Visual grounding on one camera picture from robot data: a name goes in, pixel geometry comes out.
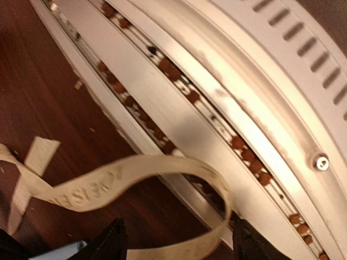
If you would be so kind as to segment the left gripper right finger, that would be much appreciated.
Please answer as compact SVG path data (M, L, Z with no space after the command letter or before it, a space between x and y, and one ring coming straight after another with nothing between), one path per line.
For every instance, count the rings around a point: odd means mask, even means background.
M234 222L233 251L235 259L290 260L245 219Z

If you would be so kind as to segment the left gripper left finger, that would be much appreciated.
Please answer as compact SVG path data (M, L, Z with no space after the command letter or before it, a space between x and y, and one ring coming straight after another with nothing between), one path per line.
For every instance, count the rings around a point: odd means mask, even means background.
M127 248L128 235L124 220L116 218L101 234L96 236L78 253L74 254L73 259L126 259Z

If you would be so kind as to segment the blue wrapping paper sheet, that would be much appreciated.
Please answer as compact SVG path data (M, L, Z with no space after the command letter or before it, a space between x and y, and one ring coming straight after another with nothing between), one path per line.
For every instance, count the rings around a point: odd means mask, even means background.
M77 242L62 246L58 249L48 251L48 252L43 253L41 255L31 257L29 259L32 259L32 260L66 260L66 259L72 257L73 255L77 254L86 245L87 245L87 243L85 241L81 240L81 241L77 241Z

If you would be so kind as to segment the beige printed ribbon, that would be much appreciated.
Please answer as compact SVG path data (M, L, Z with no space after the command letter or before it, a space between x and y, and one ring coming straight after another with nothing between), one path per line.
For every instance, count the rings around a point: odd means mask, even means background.
M229 185L223 175L199 160L171 155L135 155L106 164L55 187L45 182L32 168L20 163L5 145L1 145L1 160L17 167L32 197L76 212L102 208L137 182L172 173L186 173L201 178L223 198L225 218L213 225L209 232L169 246L129 250L127 259L203 259L218 246L230 220L233 203L230 201Z

